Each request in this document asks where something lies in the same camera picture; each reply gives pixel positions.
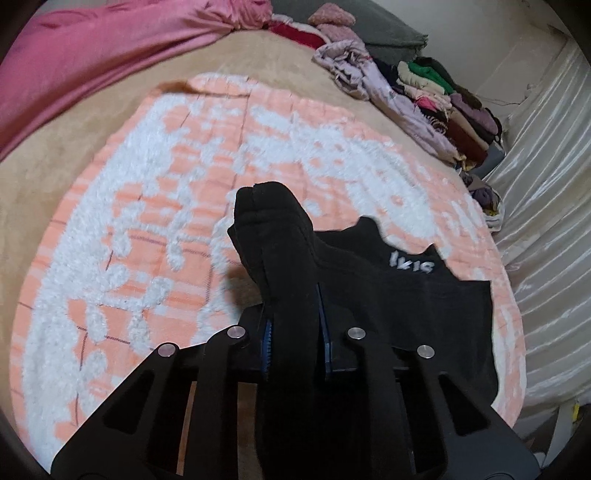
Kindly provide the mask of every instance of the red cloth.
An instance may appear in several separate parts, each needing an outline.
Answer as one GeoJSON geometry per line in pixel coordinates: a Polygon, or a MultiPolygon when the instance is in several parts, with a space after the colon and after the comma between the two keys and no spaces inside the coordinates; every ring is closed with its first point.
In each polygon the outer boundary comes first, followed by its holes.
{"type": "Polygon", "coordinates": [[[132,0],[34,17],[0,64],[0,160],[84,97],[271,19],[270,0],[132,0]]]}
{"type": "Polygon", "coordinates": [[[314,50],[326,44],[322,37],[313,33],[302,32],[286,23],[270,22],[269,30],[281,37],[289,38],[290,40],[298,42],[300,45],[305,45],[314,50]]]}

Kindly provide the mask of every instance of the beige bedsheet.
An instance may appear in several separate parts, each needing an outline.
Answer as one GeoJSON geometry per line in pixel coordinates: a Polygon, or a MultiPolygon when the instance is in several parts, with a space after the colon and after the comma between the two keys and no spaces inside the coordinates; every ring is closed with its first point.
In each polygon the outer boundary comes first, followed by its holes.
{"type": "Polygon", "coordinates": [[[203,72],[243,74],[342,106],[463,188],[453,170],[427,155],[370,103],[342,93],[329,73],[311,62],[312,54],[312,49],[269,32],[232,33],[214,45],[164,61],[83,100],[32,134],[0,164],[0,407],[11,420],[8,352],[12,321],[22,281],[41,237],[71,183],[159,83],[203,72]]]}

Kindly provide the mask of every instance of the yellow object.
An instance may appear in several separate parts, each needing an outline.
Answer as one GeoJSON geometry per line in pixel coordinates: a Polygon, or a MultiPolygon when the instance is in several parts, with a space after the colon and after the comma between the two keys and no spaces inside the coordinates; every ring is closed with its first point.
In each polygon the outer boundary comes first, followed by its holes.
{"type": "Polygon", "coordinates": [[[577,419],[579,418],[579,408],[581,405],[579,405],[579,402],[577,402],[576,404],[574,404],[573,407],[573,423],[577,421],[577,419]]]}

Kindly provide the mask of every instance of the pile of clothes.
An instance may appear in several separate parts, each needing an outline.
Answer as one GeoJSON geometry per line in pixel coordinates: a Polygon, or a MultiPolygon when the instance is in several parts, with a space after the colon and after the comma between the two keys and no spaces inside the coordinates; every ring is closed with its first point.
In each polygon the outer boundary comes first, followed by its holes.
{"type": "Polygon", "coordinates": [[[351,13],[336,4],[324,4],[308,19],[308,25],[273,15],[269,29],[314,48],[313,60],[334,75],[341,90],[371,101],[426,152],[459,170],[482,207],[489,229],[499,231],[500,197],[477,175],[467,173],[474,168],[480,169],[480,175],[487,173],[491,162],[483,164],[491,151],[498,150],[495,141],[502,134],[499,120],[435,59],[416,57],[390,65],[372,58],[351,30],[354,24],[351,13]]]}

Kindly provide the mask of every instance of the white curtain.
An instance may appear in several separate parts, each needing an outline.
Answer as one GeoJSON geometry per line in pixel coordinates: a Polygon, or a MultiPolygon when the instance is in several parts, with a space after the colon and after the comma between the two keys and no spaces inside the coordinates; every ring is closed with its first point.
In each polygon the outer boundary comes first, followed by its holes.
{"type": "Polygon", "coordinates": [[[591,67],[569,40],[508,118],[511,147],[486,181],[505,202],[495,235],[523,316],[523,414],[591,387],[591,67]]]}

